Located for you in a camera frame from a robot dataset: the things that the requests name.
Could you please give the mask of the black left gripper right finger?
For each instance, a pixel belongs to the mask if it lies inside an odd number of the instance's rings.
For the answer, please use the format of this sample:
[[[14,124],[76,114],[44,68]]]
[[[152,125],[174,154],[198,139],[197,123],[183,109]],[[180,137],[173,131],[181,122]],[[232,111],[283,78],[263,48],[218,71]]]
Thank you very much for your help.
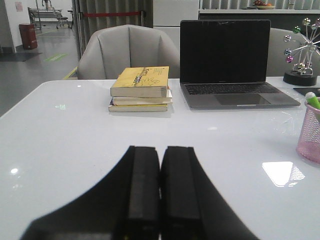
[[[203,170],[192,147],[169,146],[160,171],[163,240],[256,240]]]

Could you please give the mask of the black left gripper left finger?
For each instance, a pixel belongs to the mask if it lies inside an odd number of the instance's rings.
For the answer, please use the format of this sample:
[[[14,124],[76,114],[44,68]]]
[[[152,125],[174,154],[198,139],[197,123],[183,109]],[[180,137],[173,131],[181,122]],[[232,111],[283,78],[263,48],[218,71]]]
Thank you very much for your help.
[[[87,192],[35,219],[23,240],[157,240],[159,158],[153,147],[130,146]]]

